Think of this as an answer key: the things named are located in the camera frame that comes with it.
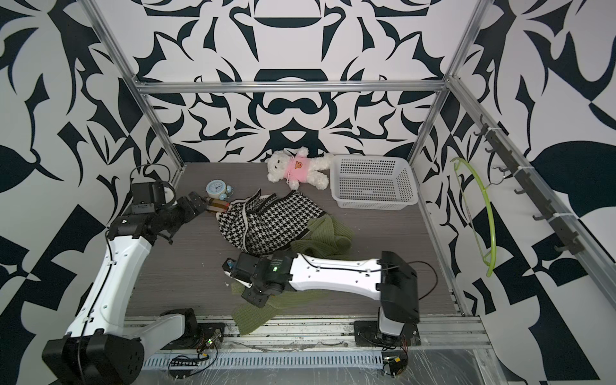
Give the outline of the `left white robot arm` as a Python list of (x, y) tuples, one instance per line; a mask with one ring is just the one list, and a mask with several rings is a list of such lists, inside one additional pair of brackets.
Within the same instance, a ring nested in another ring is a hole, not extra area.
[(131, 384), (146, 359), (164, 347), (193, 346), (201, 329), (191, 309), (170, 311), (128, 333), (125, 315), (134, 286), (158, 237), (173, 239), (181, 226), (228, 203), (191, 192), (168, 201), (147, 198), (115, 219), (104, 259), (64, 337), (47, 342), (42, 359), (61, 384)]

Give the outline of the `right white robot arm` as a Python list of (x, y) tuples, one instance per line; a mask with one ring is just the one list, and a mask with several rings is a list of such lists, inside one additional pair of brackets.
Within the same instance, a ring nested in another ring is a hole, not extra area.
[(284, 293), (326, 290), (359, 295), (380, 304), (377, 335), (381, 346), (396, 342), (408, 325), (420, 322), (417, 272), (396, 253), (361, 261), (323, 259), (291, 250), (270, 257), (242, 253), (223, 265), (225, 274), (240, 283), (242, 298), (256, 308)]

